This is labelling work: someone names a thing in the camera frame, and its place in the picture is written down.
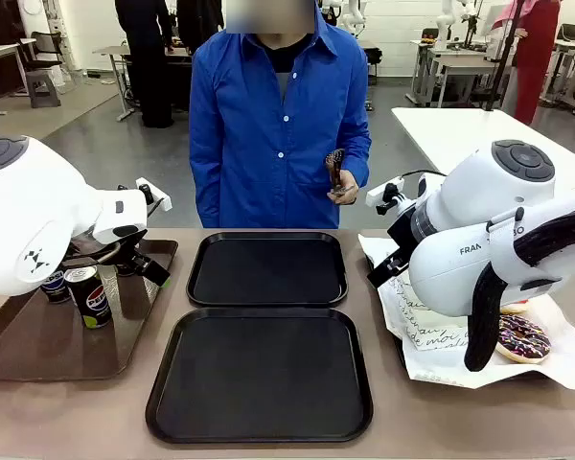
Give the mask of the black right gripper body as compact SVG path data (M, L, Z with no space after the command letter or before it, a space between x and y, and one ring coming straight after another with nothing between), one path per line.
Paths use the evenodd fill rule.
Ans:
M398 217L389 227L387 233L398 246L392 257L400 262L408 262L418 245L418 241L411 230L411 216L401 215Z

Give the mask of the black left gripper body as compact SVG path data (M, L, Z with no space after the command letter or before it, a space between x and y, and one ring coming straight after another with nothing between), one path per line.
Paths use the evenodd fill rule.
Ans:
M148 257L139 251L139 242L137 238L117 241L116 252L110 255L109 263L123 268L145 268L149 261Z

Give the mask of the person's left hand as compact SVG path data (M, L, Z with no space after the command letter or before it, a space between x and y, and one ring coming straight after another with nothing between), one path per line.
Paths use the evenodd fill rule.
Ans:
M347 170L340 171L340 191L331 191L327 197L335 205L346 206L352 205L357 200L359 187L354 176Z

